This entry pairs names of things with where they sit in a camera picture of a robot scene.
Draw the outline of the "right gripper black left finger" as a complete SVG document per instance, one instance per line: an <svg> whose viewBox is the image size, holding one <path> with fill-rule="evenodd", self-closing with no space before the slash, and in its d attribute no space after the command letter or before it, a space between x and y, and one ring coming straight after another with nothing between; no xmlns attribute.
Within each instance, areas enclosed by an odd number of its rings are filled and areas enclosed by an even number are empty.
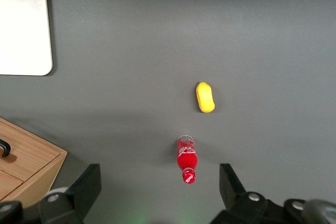
<svg viewBox="0 0 336 224"><path fill-rule="evenodd" d="M70 187L52 190L40 201L41 223L83 223L100 192L100 165L90 164Z"/></svg>

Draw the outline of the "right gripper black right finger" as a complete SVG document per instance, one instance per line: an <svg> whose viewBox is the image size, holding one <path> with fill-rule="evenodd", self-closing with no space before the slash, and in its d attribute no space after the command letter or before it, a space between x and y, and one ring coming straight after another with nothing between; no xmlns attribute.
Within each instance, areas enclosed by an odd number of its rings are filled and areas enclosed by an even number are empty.
<svg viewBox="0 0 336 224"><path fill-rule="evenodd" d="M259 193L246 191L230 164L219 166L222 210L211 223L288 223L283 207Z"/></svg>

